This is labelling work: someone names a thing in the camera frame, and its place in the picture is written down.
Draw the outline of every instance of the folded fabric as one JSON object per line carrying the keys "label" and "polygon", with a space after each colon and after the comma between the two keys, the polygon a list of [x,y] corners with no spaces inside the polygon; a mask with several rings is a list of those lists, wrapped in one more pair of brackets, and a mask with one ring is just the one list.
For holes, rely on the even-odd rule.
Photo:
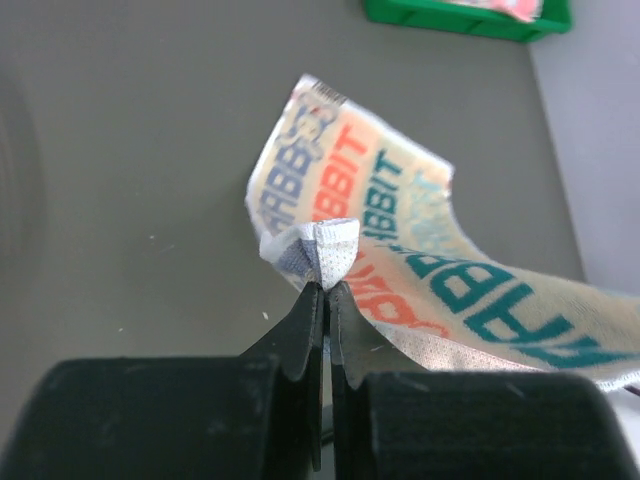
{"label": "folded fabric", "polygon": [[[363,315],[426,368],[563,370],[605,390],[637,381],[640,299],[488,258],[455,220],[452,174],[304,76],[245,202],[263,258],[298,288],[346,274]],[[355,220],[331,220],[347,217],[359,239]]]}

